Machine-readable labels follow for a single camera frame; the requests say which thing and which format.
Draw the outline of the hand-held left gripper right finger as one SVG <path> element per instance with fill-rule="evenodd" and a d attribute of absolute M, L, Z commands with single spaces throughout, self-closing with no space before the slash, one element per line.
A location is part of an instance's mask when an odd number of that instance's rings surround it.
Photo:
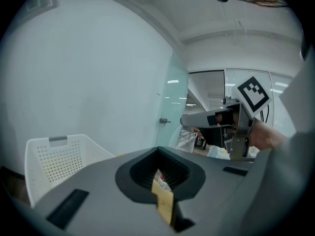
<path fill-rule="evenodd" d="M 167 159 L 168 172 L 163 175 L 173 191 L 175 223 L 175 228 L 158 226 L 157 235 L 255 235 L 249 219 L 253 162 L 204 157 L 171 147 L 157 150 Z"/>

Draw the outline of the person's right hand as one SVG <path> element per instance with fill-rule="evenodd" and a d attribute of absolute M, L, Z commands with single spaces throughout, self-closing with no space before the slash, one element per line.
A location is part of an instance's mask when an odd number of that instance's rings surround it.
<path fill-rule="evenodd" d="M 232 112 L 221 112 L 216 113 L 216 120 L 219 125 L 233 125 L 233 113 Z"/>

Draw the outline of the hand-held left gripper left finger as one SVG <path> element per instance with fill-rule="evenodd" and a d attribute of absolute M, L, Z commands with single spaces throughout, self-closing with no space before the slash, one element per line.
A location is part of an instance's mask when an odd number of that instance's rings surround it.
<path fill-rule="evenodd" d="M 143 149 L 84 167 L 46 193 L 34 210 L 47 218 L 70 193 L 88 192 L 88 196 L 65 228 L 74 236 L 171 236 L 155 204 L 132 201 L 118 188 L 115 175 L 124 163 L 149 152 Z"/>

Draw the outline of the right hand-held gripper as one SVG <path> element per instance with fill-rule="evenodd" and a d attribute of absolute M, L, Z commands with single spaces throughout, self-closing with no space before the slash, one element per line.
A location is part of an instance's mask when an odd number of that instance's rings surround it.
<path fill-rule="evenodd" d="M 248 158 L 250 133 L 256 116 L 271 102 L 261 83 L 251 76 L 235 84 L 231 96 L 223 99 L 224 109 L 184 115 L 182 126 L 197 127 L 207 144 L 225 148 L 233 161 L 251 161 Z M 217 127 L 216 113 L 232 112 L 233 125 Z"/>

